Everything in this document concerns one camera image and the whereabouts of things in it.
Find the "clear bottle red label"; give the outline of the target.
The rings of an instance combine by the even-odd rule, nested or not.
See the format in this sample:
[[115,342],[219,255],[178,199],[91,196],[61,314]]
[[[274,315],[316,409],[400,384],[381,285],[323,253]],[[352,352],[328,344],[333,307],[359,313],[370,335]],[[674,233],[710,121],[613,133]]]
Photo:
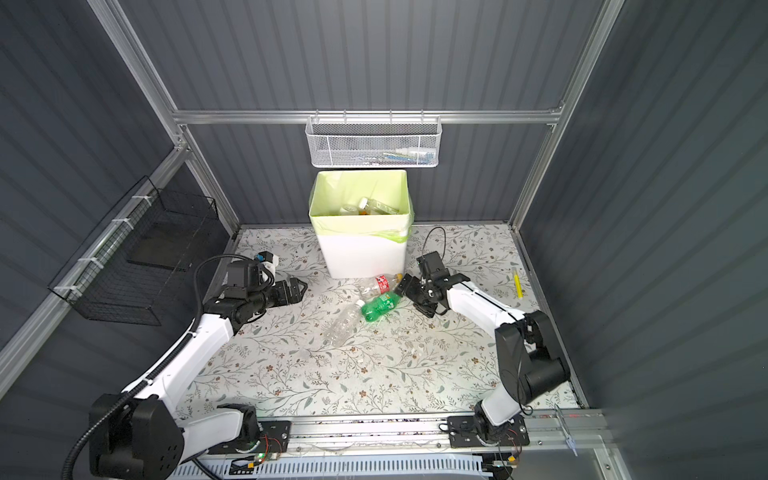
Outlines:
[[382,294],[393,292],[402,278],[403,274],[397,273],[363,279],[358,283],[358,292],[365,302],[369,302]]

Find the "green bottle yellow cap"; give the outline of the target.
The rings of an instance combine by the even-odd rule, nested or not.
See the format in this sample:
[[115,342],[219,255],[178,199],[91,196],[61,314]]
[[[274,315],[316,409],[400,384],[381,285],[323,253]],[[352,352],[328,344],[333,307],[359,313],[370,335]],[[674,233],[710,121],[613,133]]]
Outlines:
[[375,322],[382,316],[393,311],[401,300],[401,296],[393,292],[379,295],[361,307],[361,314],[366,322]]

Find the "clear crushed bottle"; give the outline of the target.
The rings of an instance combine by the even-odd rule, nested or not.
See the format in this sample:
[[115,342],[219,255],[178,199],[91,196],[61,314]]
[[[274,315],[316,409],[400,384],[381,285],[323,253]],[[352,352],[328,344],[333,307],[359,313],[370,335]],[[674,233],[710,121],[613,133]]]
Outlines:
[[339,316],[331,323],[325,333],[326,343],[333,347],[342,346],[363,322],[363,300],[357,300],[344,308]]

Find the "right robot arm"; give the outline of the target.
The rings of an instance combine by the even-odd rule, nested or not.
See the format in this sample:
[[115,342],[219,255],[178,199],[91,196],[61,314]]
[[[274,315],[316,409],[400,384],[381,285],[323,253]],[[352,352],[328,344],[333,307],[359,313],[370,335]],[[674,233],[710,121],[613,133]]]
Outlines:
[[541,310],[523,312],[483,292],[463,274],[417,278],[407,274],[395,293],[432,318],[439,308],[452,311],[489,334],[496,347],[499,385],[474,407],[472,432],[493,444],[506,435],[524,408],[571,378],[571,370],[550,317]]

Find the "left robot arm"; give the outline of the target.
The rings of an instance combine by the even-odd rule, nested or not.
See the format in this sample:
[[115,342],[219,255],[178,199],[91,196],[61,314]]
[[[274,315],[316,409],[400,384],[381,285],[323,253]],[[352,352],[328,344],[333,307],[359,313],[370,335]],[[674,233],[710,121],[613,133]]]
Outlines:
[[196,420],[178,421],[177,405],[205,364],[246,325],[268,310],[302,302],[308,291],[296,277],[279,280],[269,252],[254,258],[228,254],[226,281],[209,299],[198,297],[181,337],[118,394],[91,406],[89,427],[65,459],[72,478],[82,451],[92,475],[111,479],[166,479],[181,464],[197,464],[211,448],[250,453],[267,440],[253,406],[225,403]]

